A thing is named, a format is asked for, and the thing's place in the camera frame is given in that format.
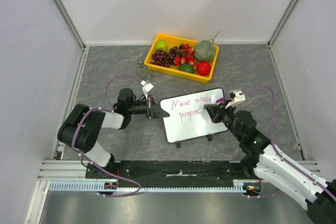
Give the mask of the white marker pen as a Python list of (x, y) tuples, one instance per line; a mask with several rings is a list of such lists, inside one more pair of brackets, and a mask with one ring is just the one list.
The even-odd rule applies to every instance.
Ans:
[(203, 105), (203, 107), (201, 109), (198, 110), (198, 113), (201, 113), (202, 111), (204, 111), (206, 109), (206, 107), (209, 106), (209, 105), (218, 105), (225, 100), (226, 100), (225, 97), (221, 97), (221, 98), (215, 100), (214, 102), (212, 102), (210, 104), (205, 104), (205, 105)]

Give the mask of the magenta marker cap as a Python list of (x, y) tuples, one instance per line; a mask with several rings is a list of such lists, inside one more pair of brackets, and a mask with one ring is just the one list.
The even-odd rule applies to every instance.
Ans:
[(226, 100), (226, 98), (225, 97), (222, 97), (222, 98), (219, 98), (219, 99), (217, 99), (216, 101), (215, 101), (215, 103), (217, 104), (217, 103), (221, 103), (221, 102), (223, 102), (223, 101), (225, 101)]

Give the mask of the small whiteboard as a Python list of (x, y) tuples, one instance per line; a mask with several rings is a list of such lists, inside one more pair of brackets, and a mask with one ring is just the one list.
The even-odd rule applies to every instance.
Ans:
[(227, 131), (223, 123), (213, 123), (204, 109), (223, 96), (222, 88), (214, 88), (162, 99), (160, 107), (170, 115), (163, 119), (167, 141), (177, 143)]

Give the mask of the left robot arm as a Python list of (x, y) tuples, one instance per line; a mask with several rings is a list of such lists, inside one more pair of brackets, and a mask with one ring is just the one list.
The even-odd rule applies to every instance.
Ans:
[(115, 173), (115, 165), (111, 163), (114, 156), (97, 142), (100, 130), (123, 130), (131, 122), (132, 116), (139, 114), (144, 114), (148, 119), (170, 116), (155, 103), (152, 96), (137, 100), (132, 89), (124, 88), (119, 91), (112, 110), (77, 104), (58, 130), (57, 139), (98, 164), (97, 173), (103, 178), (111, 178)]

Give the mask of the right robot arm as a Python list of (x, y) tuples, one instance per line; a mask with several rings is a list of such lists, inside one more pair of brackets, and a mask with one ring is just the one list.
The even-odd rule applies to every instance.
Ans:
[(271, 183), (296, 201), (313, 223), (335, 223), (335, 181), (309, 171), (291, 159), (271, 139), (257, 130), (250, 112), (235, 111), (225, 103), (207, 104), (213, 123), (223, 123), (245, 153), (240, 172)]

